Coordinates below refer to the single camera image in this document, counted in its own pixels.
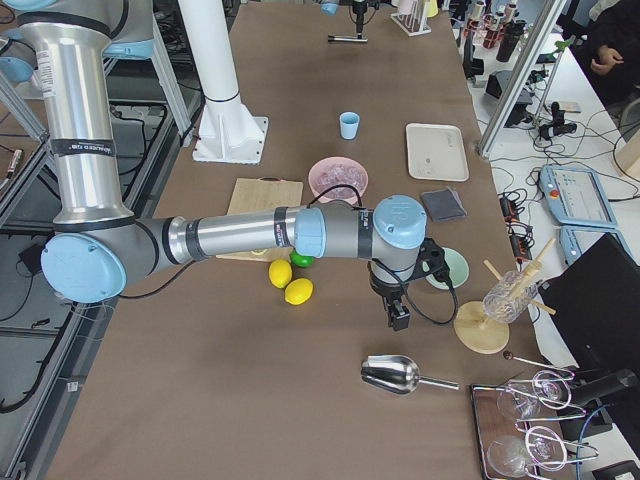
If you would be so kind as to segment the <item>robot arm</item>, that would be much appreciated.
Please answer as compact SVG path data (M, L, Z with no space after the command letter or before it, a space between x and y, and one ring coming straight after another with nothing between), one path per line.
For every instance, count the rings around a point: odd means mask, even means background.
M41 253L50 286L78 303L124 293L168 267L185 270L220 254L293 248L313 257L363 259L389 326L408 326L412 281L450 282L444 250L426 234L415 199L394 195L374 209L335 200L186 219L155 214L167 181L153 173L137 197L124 192L104 62L150 60L176 123L190 116L172 77L149 1L14 1L19 32L34 50L61 208Z
M338 11L340 2L338 0L318 1L321 11L326 15L335 15ZM367 39L364 37L365 14L368 10L369 2L365 0L354 0L349 6L349 15L355 25L354 36L328 36L330 42L360 42L364 43Z

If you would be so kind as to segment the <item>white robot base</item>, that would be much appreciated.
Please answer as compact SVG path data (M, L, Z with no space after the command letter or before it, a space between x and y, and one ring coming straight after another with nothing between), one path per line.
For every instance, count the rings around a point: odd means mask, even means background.
M179 8L205 100L193 159L259 164L268 119L241 100L223 3L184 0Z

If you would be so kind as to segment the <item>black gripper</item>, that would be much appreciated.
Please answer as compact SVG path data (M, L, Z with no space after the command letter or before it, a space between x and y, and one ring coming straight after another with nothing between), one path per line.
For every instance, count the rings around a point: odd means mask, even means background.
M431 276L450 288L450 268L445 260L444 249L432 238L423 240L415 263L409 268L409 273L393 270L378 258L369 261L368 269L370 285L381 297L388 318L388 326L394 331L401 331L409 326L411 315L403 304L403 297L416 313L421 313L408 293L411 282Z
M366 13L369 9L368 0L353 0L351 4L351 13L355 16L354 24L357 36L364 35L364 26L367 22Z

